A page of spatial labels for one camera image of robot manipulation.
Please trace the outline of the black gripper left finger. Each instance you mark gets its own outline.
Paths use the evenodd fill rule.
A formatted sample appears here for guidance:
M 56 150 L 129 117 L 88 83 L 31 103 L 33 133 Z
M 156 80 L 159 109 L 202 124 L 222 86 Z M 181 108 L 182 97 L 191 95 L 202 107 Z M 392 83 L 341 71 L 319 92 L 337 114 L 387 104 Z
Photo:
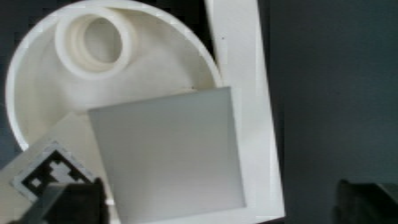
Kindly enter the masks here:
M 15 224 L 110 224 L 102 181 L 51 183 Z

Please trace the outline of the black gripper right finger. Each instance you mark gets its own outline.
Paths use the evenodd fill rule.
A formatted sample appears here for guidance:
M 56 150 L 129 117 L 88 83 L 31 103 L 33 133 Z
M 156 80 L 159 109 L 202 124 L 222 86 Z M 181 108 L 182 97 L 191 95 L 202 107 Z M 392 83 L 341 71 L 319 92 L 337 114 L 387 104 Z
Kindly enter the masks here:
M 398 184 L 339 181 L 333 224 L 398 224 Z

